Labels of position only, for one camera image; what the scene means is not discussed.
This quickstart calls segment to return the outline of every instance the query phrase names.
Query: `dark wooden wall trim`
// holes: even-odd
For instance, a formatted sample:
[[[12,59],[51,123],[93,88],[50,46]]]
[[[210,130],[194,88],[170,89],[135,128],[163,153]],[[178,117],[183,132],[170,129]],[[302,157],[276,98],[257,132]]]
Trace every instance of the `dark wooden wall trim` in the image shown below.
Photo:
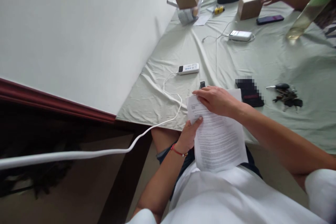
[[[0,100],[69,114],[105,123],[114,123],[116,116],[84,106],[15,82],[0,78]]]

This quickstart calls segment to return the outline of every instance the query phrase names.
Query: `clear plastic bag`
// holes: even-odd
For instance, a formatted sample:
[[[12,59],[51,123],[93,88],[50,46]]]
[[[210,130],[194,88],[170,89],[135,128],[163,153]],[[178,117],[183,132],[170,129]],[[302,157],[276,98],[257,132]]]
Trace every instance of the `clear plastic bag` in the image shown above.
[[[194,8],[183,10],[177,9],[177,15],[182,25],[187,25],[198,19],[202,3],[203,0],[199,0],[197,6]]]

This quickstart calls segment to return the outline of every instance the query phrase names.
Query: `table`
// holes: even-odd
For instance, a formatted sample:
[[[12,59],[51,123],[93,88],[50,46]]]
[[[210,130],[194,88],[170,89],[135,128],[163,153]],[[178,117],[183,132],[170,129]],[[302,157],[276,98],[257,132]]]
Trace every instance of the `table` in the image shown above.
[[[201,15],[214,0],[204,0]],[[166,90],[178,93],[183,105],[174,121],[162,127],[181,131],[187,120],[186,98],[206,85],[233,89],[235,79],[252,76],[265,105],[256,108],[264,115],[289,127],[330,154],[336,154],[336,50],[326,41],[322,30],[314,23],[297,41],[291,43],[285,34],[299,12],[283,2],[262,8],[260,16],[279,15],[285,20],[257,26],[256,19],[240,21],[236,16],[238,3],[225,4],[225,11],[213,16],[204,26],[182,26],[175,13],[163,37],[144,66],[139,78],[120,109],[117,119],[133,123],[156,125],[173,118],[179,107],[179,98],[163,92],[163,81],[178,71],[180,65],[199,63],[200,72],[190,75],[172,75],[166,81]],[[225,34],[232,30],[251,31],[255,40],[235,44],[218,37],[226,25]],[[283,112],[281,102],[274,103],[276,92],[266,86],[290,83],[298,90],[304,106],[300,113],[295,108]],[[245,130],[245,141],[257,140]]]

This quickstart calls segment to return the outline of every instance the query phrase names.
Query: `red bracelet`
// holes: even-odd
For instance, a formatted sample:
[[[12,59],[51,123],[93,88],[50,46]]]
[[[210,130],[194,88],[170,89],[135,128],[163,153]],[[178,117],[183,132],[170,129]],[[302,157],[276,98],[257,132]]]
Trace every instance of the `red bracelet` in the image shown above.
[[[175,144],[176,144],[176,143],[174,143],[174,144],[171,146],[170,150],[175,151],[175,152],[176,152],[177,154],[179,154],[180,156],[183,156],[183,157],[188,156],[188,152],[187,152],[186,154],[182,154],[182,153],[178,152],[177,150],[175,150],[175,148],[174,148],[174,145],[175,145]]]

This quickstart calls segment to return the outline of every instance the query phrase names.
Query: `small yellow object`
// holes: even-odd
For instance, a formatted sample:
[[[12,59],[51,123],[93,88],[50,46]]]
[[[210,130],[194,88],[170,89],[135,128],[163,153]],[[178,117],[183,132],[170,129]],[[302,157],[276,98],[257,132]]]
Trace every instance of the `small yellow object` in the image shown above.
[[[215,15],[222,13],[224,11],[224,6],[217,6],[214,13]]]

